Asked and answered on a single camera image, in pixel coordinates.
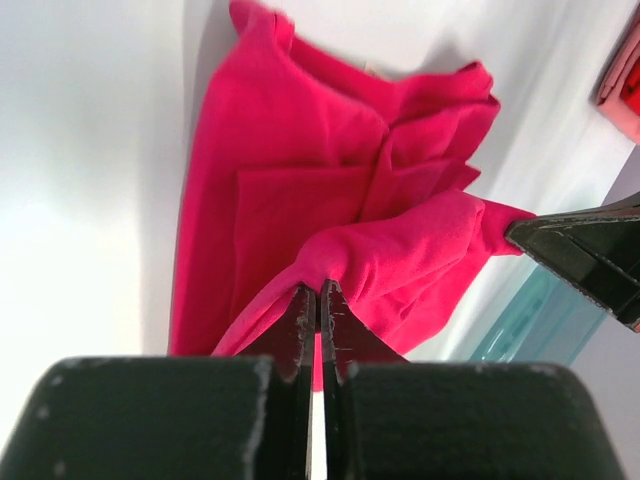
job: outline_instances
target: pink towel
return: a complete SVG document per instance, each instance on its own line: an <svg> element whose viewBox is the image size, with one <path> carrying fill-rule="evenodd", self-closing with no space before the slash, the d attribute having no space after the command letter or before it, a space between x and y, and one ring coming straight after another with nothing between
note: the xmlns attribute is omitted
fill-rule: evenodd
<svg viewBox="0 0 640 480"><path fill-rule="evenodd" d="M442 329L491 255L518 253L503 233L530 217L461 191L499 110L491 77L473 63L388 82L303 42L257 3L230 10L240 38L195 134L171 352L236 354L297 284L319 292L331 278L406 353Z"/></svg>
<svg viewBox="0 0 640 480"><path fill-rule="evenodd" d="M638 58L640 24L636 18L631 33L609 67L596 98L598 110L635 143L640 143L640 117L620 98L620 94Z"/></svg>

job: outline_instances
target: pink garment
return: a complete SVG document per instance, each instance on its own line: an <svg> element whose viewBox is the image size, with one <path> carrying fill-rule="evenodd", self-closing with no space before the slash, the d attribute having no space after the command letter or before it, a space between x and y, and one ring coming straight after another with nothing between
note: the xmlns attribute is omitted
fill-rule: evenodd
<svg viewBox="0 0 640 480"><path fill-rule="evenodd" d="M236 354L296 285L319 292L327 278L406 353L442 329L489 256L519 253L503 233L531 216L461 191L499 110L491 77L473 63L388 82L257 3L230 11L240 38L195 134L171 353Z"/></svg>
<svg viewBox="0 0 640 480"><path fill-rule="evenodd" d="M624 41L600 85L596 104L598 110L618 130L640 144L640 117L620 98L625 80L638 58L640 58L640 24L636 16L631 33Z"/></svg>

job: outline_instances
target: crumpled fabric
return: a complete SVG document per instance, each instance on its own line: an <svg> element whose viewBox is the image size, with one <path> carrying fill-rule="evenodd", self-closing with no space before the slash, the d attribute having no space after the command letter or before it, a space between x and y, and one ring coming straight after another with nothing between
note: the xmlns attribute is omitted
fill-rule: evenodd
<svg viewBox="0 0 640 480"><path fill-rule="evenodd" d="M462 191L499 111L491 76L475 62L390 82L258 3L230 13L238 43L209 84L183 198L170 352L234 355L298 284L330 278L406 353L490 256L519 254L504 232L532 216Z"/></svg>

